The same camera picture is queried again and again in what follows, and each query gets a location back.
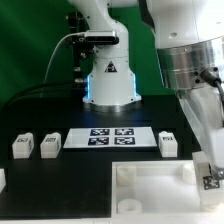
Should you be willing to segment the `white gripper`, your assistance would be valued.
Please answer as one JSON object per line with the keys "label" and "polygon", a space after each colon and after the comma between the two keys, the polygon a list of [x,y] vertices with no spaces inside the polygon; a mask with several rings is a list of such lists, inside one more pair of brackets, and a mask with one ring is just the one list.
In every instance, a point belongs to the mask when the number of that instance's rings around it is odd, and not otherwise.
{"label": "white gripper", "polygon": [[214,89],[193,89],[179,100],[214,179],[224,179],[224,111]]}

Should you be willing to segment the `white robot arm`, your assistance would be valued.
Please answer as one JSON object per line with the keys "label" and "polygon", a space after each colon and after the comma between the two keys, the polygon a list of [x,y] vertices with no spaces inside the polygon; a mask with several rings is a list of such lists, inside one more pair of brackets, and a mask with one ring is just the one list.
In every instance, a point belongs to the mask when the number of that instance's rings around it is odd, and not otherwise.
{"label": "white robot arm", "polygon": [[129,68],[127,28],[109,14],[137,6],[144,50],[158,63],[216,179],[224,179],[224,0],[68,0],[84,17],[94,49],[86,106],[122,108],[141,99]]}

